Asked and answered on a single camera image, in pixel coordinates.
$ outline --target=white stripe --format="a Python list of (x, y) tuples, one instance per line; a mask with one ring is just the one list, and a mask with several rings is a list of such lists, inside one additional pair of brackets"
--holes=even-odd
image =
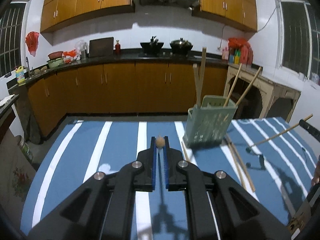
[[(233, 168), (234, 172), (236, 173), (238, 179), (240, 180), (240, 175), (238, 173), (238, 170), (237, 170), (237, 167), (236, 167), (236, 164), (232, 158), (232, 155), (231, 155), (231, 152), (230, 152), (230, 149), (228, 147), (228, 145), (225, 144), (225, 142), (223, 141), (222, 144), (220, 145), (220, 148), (222, 150), (222, 152), (224, 153), (224, 155), (226, 156), (228, 162), (230, 163), (231, 167)], [(238, 167), (240, 169), (240, 172), (242, 174), (242, 177), (244, 179), (244, 183), (245, 183), (245, 187), (247, 189), (247, 192), (253, 196), (257, 201), (259, 201), (258, 197), (257, 197), (257, 194), (255, 192), (252, 191), (251, 187), (250, 187), (250, 183), (249, 183), (249, 180), (247, 178), (247, 176), (245, 175), (242, 167), (238, 164)]]
[[(261, 135), (265, 138), (265, 139), (268, 139), (269, 136), (265, 133), (265, 131), (255, 123), (254, 120), (249, 120), (249, 122), (261, 133)], [(280, 155), (280, 157), (283, 159), (283, 161), (287, 164), (287, 166), (290, 168), (291, 172), (293, 173), (296, 181), (298, 182), (300, 188), (302, 189), (303, 191), (303, 194), (305, 197), (307, 197), (308, 195), (308, 191), (306, 190), (306, 188), (304, 187), (295, 167), (292, 165), (292, 163), (288, 160), (288, 158), (285, 156), (285, 154), (283, 153), (283, 151), (272, 141), (272, 140), (269, 140), (268, 143), (272, 146), (272, 148), (274, 150), (276, 150), (278, 152), (278, 154)]]
[[(184, 144), (184, 141), (183, 141), (183, 136), (184, 136), (184, 127), (183, 127), (183, 123), (182, 122), (179, 122), (179, 121), (175, 121), (174, 122), (174, 125), (176, 127), (176, 131), (177, 131), (177, 135), (178, 135), (178, 138), (179, 138), (179, 142), (180, 142), (180, 146), (181, 146), (181, 150), (183, 151), (183, 147), (182, 147), (182, 144), (185, 146)], [(188, 155), (188, 158), (190, 160), (190, 162), (196, 166), (198, 166), (197, 162), (196, 162), (196, 159), (192, 153), (192, 150), (185, 147), (186, 149), (186, 154)], [(212, 212), (212, 216), (213, 216), (213, 221), (214, 221), (214, 225), (216, 227), (216, 231), (217, 231), (217, 236), (218, 236), (218, 240), (221, 240), (220, 238), (220, 232), (219, 232), (219, 228), (218, 228), (218, 224), (217, 224), (217, 219), (216, 219), (216, 215), (214, 214), (214, 211), (213, 211), (213, 208), (212, 208), (212, 204), (211, 204), (211, 200), (209, 198), (209, 195), (208, 195), (208, 192), (207, 192), (207, 196), (208, 196), (208, 201), (209, 201), (209, 204), (210, 204), (210, 207), (211, 207), (211, 212)]]
[[(287, 128), (286, 128), (281, 122), (279, 122), (278, 119), (276, 119), (275, 117), (273, 118), (273, 120), (275, 120), (280, 126), (282, 126), (282, 128), (283, 128), (284, 130), (287, 129)], [(305, 151), (306, 151), (307, 155), (309, 156), (309, 159), (310, 159), (310, 161), (312, 162), (313, 166), (316, 167), (316, 164), (315, 164), (315, 162), (313, 161), (313, 158), (311, 157), (310, 152), (308, 152), (308, 150), (302, 145), (302, 143), (301, 143), (290, 131), (287, 132), (287, 134), (288, 134), (293, 140), (295, 140), (295, 142), (296, 142), (301, 148), (304, 148), (304, 149), (305, 149)]]
[(41, 219), (41, 213), (42, 208), (44, 205), (44, 199), (47, 195), (47, 191), (52, 179), (52, 176), (54, 174), (54, 171), (58, 165), (58, 162), (65, 151), (66, 147), (68, 146), (70, 140), (72, 139), (73, 135), (76, 133), (76, 131), (79, 129), (79, 127), (82, 125), (82, 121), (78, 121), (74, 127), (68, 132), (67, 136), (62, 140), (61, 144), (59, 145), (56, 153), (54, 154), (50, 165), (45, 173), (45, 176), (43, 178), (40, 191), (38, 194), (38, 198), (36, 201), (35, 209), (33, 211), (33, 218), (32, 218), (32, 227), (34, 227), (37, 223), (39, 223)]
[(98, 165), (99, 165), (99, 161), (100, 161), (101, 154), (103, 151), (103, 147), (106, 142), (108, 133), (110, 131), (111, 124), (112, 124), (112, 122), (105, 122), (102, 127), (102, 130), (100, 132), (100, 135), (99, 135), (97, 143), (96, 143), (96, 146), (94, 147), (94, 150), (92, 152), (91, 159), (90, 159), (89, 165), (87, 167), (87, 171), (85, 172), (83, 183), (87, 179), (89, 179), (98, 169)]
[[(139, 122), (137, 156), (147, 149), (147, 122)], [(153, 240), (149, 192), (136, 192), (136, 220), (138, 240)]]
[[(279, 131), (271, 124), (269, 123), (266, 119), (263, 119), (264, 122), (275, 132), (275, 133), (279, 133)], [(301, 158), (300, 154), (297, 153), (296, 149), (293, 148), (293, 146), (282, 136), (280, 135), (279, 136), (283, 141), (284, 143), (292, 150), (292, 152), (299, 158), (299, 160), (301, 161), (301, 163), (303, 164), (306, 172), (308, 173), (310, 179), (313, 179), (313, 176), (311, 175), (311, 172), (309, 171), (307, 165), (306, 165), (306, 162), (304, 161), (304, 159)]]
[[(241, 134), (241, 136), (243, 137), (243, 139), (247, 142), (248, 145), (253, 145), (253, 141), (250, 139), (250, 137), (247, 135), (247, 133), (240, 127), (240, 125), (238, 125), (238, 123), (235, 120), (231, 121), (233, 126), (237, 129), (237, 131)], [(252, 151), (255, 154), (261, 155), (262, 152), (258, 149), (258, 147), (253, 146), (252, 147)], [(285, 188), (282, 185), (282, 181), (281, 179), (278, 177), (278, 175), (276, 174), (275, 170), (273, 169), (273, 167), (270, 165), (270, 163), (268, 162), (267, 158), (264, 157), (264, 164), (266, 167), (266, 170), (269, 172), (269, 174), (271, 175), (272, 179), (275, 181), (281, 195), (282, 198), (286, 204), (286, 206), (288, 207), (289, 213), (290, 215), (293, 217), (293, 215), (296, 213), (295, 209), (291, 203), (291, 200), (288, 197), (288, 193), (286, 192)]]

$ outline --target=small round ball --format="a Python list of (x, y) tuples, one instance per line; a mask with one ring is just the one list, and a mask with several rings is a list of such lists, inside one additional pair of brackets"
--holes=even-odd
[(163, 137), (158, 136), (156, 138), (156, 146), (158, 149), (162, 149), (165, 146), (165, 140)]

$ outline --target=red bottle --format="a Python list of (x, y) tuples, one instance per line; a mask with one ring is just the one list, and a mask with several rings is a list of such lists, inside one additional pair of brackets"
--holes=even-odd
[(119, 55), (120, 54), (120, 51), (121, 51), (121, 45), (119, 43), (119, 40), (117, 40), (117, 44), (116, 44), (116, 54)]

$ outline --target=red plastic bag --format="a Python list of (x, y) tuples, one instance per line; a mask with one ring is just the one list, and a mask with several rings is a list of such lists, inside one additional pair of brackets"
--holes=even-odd
[(229, 38), (229, 48), (240, 49), (242, 46), (246, 46), (248, 49), (251, 47), (250, 43), (244, 38)]
[(37, 32), (30, 32), (26, 36), (26, 44), (29, 50), (29, 53), (32, 56), (36, 56), (36, 51), (38, 49), (38, 38), (39, 38), (39, 33)]

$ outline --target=countertop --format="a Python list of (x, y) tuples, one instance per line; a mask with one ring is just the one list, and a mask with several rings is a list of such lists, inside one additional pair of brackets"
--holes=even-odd
[(5, 115), (8, 109), (15, 103), (15, 101), (18, 100), (18, 98), (19, 98), (19, 95), (15, 95), (5, 105), (0, 107), (0, 119)]
[[(76, 67), (84, 67), (89, 65), (99, 65), (106, 63), (119, 63), (119, 62), (168, 62), (168, 63), (179, 63), (179, 64), (193, 64), (201, 63), (201, 52), (191, 51), (188, 56), (171, 55), (170, 52), (160, 53), (158, 56), (149, 56), (141, 52), (141, 49), (134, 52), (122, 53), (121, 55), (108, 55), (103, 57), (93, 57), (83, 60), (77, 60), (68, 64), (60, 65), (53, 69), (48, 69), (43, 73), (26, 79), (26, 84), (32, 84), (41, 78), (50, 75), (52, 72), (72, 69)], [(221, 65), (228, 67), (228, 62), (221, 60), (221, 56), (207, 53), (206, 65)], [(12, 94), (18, 85), (14, 85), (9, 88), (9, 93)]]

